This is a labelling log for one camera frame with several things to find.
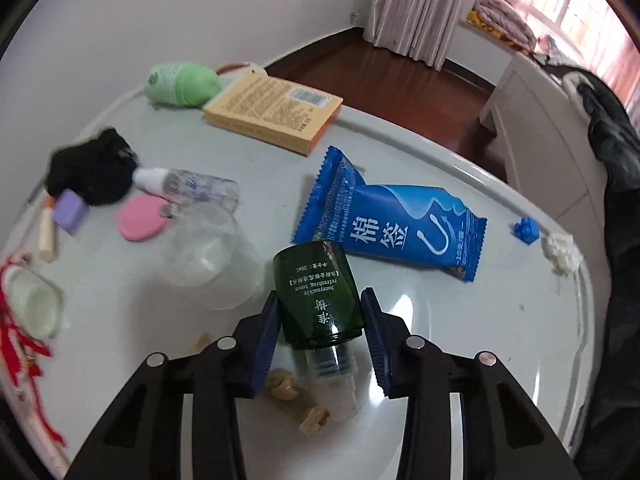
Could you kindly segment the dark green toner bottle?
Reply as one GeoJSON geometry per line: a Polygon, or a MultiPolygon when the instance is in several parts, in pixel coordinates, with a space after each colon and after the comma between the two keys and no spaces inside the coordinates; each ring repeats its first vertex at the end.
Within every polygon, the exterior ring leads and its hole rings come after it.
{"type": "Polygon", "coordinates": [[[273,258],[284,339],[305,355],[311,377],[352,376],[352,341],[363,332],[360,299],[342,248],[327,240],[293,245],[273,258]]]}

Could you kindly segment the pale green cream jar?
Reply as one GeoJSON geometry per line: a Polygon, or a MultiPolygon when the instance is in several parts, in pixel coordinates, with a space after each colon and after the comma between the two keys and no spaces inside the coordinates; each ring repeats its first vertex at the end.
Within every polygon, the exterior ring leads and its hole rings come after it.
{"type": "Polygon", "coordinates": [[[63,309],[58,290],[32,270],[10,264],[2,278],[2,292],[22,330],[38,340],[58,332],[63,309]]]}

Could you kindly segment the small purple case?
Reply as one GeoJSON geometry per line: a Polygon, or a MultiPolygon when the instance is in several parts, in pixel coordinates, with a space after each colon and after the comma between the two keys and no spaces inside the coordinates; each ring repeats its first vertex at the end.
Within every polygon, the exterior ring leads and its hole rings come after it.
{"type": "Polygon", "coordinates": [[[88,211],[88,204],[78,194],[65,190],[55,202],[53,220],[64,232],[75,235],[88,211]]]}

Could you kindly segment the blue cotton swab packet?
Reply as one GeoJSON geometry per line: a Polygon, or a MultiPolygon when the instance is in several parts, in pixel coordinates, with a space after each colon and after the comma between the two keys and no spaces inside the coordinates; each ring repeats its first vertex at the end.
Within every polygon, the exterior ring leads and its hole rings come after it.
{"type": "Polygon", "coordinates": [[[443,188],[367,184],[346,157],[326,150],[292,242],[329,240],[351,254],[475,278],[487,220],[443,188]]]}

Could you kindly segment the pink oval key fob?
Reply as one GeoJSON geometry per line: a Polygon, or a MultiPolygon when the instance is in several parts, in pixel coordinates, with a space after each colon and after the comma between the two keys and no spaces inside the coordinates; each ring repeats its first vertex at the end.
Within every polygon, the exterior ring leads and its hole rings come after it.
{"type": "Polygon", "coordinates": [[[116,214],[116,229],[130,242],[144,242],[163,233],[172,219],[172,203],[161,197],[138,195],[130,198],[116,214]]]}

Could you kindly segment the clear spray bottle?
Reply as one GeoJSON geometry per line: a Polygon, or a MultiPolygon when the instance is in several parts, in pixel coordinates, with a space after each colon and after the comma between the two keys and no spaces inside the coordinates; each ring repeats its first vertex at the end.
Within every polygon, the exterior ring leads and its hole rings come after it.
{"type": "Polygon", "coordinates": [[[132,182],[141,191],[170,202],[213,203],[232,214],[240,201],[240,187],[235,181],[189,170],[138,168],[132,182]]]}

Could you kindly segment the small blue toy brick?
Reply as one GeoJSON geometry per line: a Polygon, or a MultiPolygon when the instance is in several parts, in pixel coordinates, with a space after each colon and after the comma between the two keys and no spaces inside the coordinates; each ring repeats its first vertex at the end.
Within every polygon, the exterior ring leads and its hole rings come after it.
{"type": "Polygon", "coordinates": [[[531,245],[540,237],[538,222],[533,218],[523,217],[514,224],[512,234],[526,245],[531,245]]]}

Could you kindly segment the crumpled white tissue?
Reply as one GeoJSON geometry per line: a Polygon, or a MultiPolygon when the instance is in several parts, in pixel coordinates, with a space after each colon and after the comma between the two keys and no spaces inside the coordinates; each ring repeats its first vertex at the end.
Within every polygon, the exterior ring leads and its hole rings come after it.
{"type": "Polygon", "coordinates": [[[578,272],[584,257],[570,234],[549,233],[542,239],[544,256],[555,273],[573,275],[578,272]]]}

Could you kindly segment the beige book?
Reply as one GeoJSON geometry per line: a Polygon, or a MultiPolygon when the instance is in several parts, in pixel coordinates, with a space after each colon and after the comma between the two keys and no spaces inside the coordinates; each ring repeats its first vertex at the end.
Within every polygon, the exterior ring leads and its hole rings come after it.
{"type": "Polygon", "coordinates": [[[343,100],[318,89],[247,72],[204,107],[209,125],[307,156],[343,100]]]}

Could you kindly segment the peach lip balm stick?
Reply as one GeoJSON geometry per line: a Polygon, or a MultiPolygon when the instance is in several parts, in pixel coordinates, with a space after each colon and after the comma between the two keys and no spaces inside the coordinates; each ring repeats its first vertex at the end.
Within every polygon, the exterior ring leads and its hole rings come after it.
{"type": "Polygon", "coordinates": [[[40,216],[38,236],[38,256],[44,262],[52,262],[58,255],[56,244],[56,224],[54,222],[55,200],[50,195],[44,198],[43,210],[40,216]]]}

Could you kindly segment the red crochet bib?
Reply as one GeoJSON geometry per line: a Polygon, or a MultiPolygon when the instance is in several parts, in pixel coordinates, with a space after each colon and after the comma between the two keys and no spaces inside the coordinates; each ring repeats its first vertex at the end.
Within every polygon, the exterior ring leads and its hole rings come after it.
{"type": "Polygon", "coordinates": [[[13,257],[1,265],[1,359],[18,400],[28,406],[27,411],[34,414],[46,435],[65,448],[66,440],[47,421],[37,385],[37,378],[43,375],[37,356],[50,358],[52,352],[44,341],[24,330],[10,306],[9,272],[12,270],[25,270],[25,267],[13,257]]]}

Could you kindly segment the green plush-cap bottle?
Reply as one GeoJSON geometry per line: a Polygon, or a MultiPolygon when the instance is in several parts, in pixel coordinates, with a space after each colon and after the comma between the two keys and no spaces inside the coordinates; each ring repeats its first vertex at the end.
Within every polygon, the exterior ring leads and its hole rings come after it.
{"type": "Polygon", "coordinates": [[[143,93],[154,104],[199,108],[222,90],[217,73],[198,63],[155,64],[146,75],[143,93]]]}

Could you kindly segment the left pink curtain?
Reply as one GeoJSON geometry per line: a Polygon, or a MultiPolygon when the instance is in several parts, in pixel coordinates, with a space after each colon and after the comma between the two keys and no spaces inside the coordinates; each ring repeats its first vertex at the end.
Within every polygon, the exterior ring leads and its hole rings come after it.
{"type": "Polygon", "coordinates": [[[357,24],[377,48],[441,70],[456,27],[475,0],[358,0],[357,24]]]}

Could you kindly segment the folded pink quilt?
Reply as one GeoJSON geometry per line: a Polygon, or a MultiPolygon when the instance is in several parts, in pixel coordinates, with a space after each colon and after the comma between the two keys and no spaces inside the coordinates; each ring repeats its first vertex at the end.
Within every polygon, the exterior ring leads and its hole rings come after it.
{"type": "Polygon", "coordinates": [[[532,53],[536,48],[537,37],[529,24],[504,0],[477,0],[466,20],[513,50],[532,53]]]}

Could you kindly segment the white bed frame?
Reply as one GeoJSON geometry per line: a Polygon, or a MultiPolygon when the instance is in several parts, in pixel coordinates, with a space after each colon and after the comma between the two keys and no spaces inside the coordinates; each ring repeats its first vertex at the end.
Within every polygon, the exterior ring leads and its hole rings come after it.
{"type": "Polygon", "coordinates": [[[552,218],[586,202],[604,223],[606,173],[591,151],[588,122],[537,63],[512,56],[480,123],[497,135],[512,188],[552,218]]]}

